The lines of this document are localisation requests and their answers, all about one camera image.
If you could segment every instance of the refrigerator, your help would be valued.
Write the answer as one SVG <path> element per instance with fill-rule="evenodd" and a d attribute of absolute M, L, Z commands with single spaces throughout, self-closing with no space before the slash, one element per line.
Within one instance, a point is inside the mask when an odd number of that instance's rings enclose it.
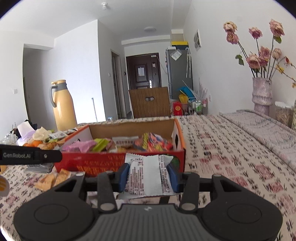
<path fill-rule="evenodd" d="M 189 88 L 193 90 L 192 67 L 191 76 L 189 77 L 189 63 L 188 76 L 186 78 L 187 50 L 179 51 L 182 53 L 182 55 L 177 60 L 174 60 L 171 55 L 175 53 L 176 50 L 166 50 L 169 93 L 170 98 L 175 100 L 179 100 L 179 94 L 181 93 L 179 89 L 185 86 L 183 81 L 187 84 Z"/>

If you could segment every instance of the ceiling light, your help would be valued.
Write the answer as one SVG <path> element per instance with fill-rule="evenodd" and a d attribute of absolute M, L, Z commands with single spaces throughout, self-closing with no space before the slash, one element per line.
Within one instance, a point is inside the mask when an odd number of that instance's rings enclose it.
<path fill-rule="evenodd" d="M 103 8 L 103 10 L 106 10 L 106 9 L 107 9 L 107 7 L 108 7 L 108 3 L 106 3 L 106 2 L 103 2 L 103 3 L 102 3 L 102 8 Z"/>
<path fill-rule="evenodd" d="M 144 28 L 144 31 L 145 32 L 155 32 L 156 28 L 155 27 L 147 27 L 147 28 Z"/>

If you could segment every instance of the white logo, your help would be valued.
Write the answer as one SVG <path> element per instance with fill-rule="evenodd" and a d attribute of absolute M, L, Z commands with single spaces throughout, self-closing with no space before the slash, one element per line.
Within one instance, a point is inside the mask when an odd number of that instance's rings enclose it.
<path fill-rule="evenodd" d="M 148 206 L 148 207 L 144 208 L 144 210 L 149 212 L 150 210 L 152 210 L 152 207 Z"/>
<path fill-rule="evenodd" d="M 4 158 L 31 158 L 30 154 L 3 153 Z"/>

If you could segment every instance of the open box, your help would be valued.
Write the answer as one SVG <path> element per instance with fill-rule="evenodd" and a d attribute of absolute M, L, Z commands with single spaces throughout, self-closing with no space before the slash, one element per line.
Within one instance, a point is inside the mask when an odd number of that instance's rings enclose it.
<path fill-rule="evenodd" d="M 94 138 L 131 137 L 142 136 L 145 132 L 152 132 L 172 142 L 173 150 L 162 152 L 142 152 L 136 154 L 143 156 L 169 155 L 179 159 L 179 170 L 184 171 L 185 142 L 177 119 L 156 120 L 148 122 L 126 123 L 98 123 L 87 125 L 65 139 L 64 145 L 70 145 L 76 141 L 88 141 Z M 66 153 L 62 152 L 63 159 L 55 163 L 59 172 L 62 168 L 69 171 L 85 172 L 87 176 L 95 177 L 101 172 L 116 172 L 125 161 L 125 153 Z"/>

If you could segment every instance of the wall picture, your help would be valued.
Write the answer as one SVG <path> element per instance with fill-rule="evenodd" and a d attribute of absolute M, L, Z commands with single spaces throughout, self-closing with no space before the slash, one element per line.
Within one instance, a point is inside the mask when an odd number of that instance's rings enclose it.
<path fill-rule="evenodd" d="M 196 31 L 196 34 L 194 35 L 194 47 L 195 47 L 196 51 L 198 51 L 201 48 L 199 29 Z"/>

